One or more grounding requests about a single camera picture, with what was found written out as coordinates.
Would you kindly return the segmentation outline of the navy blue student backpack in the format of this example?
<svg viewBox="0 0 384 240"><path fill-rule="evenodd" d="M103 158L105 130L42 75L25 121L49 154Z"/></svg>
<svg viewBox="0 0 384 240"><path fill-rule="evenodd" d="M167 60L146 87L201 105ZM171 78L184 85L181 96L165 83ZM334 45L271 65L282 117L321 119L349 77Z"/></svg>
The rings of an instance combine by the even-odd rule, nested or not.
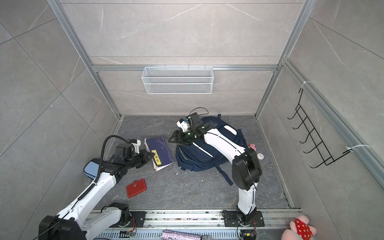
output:
<svg viewBox="0 0 384 240"><path fill-rule="evenodd" d="M247 142L240 129L234 129L228 123L217 117L209 116L202 118L203 123L209 123L216 126L218 131L226 138L240 147L246 147ZM220 168L220 165L226 163L228 159L221 154L216 148L205 143L201 139L196 139L190 146L178 145L176 148L176 160L178 166L183 171L189 170L191 172L201 172L216 168L219 173L225 178L230 186L234 183L230 177Z"/></svg>

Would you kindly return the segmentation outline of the dark blue book yellow label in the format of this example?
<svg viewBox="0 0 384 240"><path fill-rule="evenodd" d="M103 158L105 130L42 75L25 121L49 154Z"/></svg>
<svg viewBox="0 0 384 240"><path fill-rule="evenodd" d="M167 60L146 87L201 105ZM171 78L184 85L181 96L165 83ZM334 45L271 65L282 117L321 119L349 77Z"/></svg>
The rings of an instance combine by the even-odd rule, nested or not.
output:
<svg viewBox="0 0 384 240"><path fill-rule="evenodd" d="M174 159L163 136L145 139L147 151L154 154L153 166L156 172L172 165Z"/></svg>

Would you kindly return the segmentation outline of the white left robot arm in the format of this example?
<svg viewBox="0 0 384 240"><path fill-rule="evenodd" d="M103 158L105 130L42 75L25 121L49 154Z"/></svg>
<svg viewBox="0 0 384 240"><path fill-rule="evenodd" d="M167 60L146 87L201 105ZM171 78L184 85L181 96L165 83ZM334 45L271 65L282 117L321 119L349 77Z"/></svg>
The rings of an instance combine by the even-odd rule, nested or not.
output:
<svg viewBox="0 0 384 240"><path fill-rule="evenodd" d="M98 215L89 214L129 169L151 162L154 153L140 149L138 143L120 144L109 160L99 162L101 172L67 207L55 216L46 216L39 224L38 240L92 240L110 226L133 224L127 204L111 203Z"/></svg>

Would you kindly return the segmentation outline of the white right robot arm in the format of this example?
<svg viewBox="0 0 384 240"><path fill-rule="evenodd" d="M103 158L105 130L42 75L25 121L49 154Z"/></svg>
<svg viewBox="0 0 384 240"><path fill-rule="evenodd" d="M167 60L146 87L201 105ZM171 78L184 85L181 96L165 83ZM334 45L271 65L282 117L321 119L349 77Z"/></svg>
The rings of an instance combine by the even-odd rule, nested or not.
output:
<svg viewBox="0 0 384 240"><path fill-rule="evenodd" d="M201 117L192 113L177 122L178 130L169 138L176 144L176 160L182 170L218 170L230 186L239 189L239 201L232 214L223 213L240 226L258 225L257 185L262 176L257 151L247 145L240 129L222 120L221 115Z"/></svg>

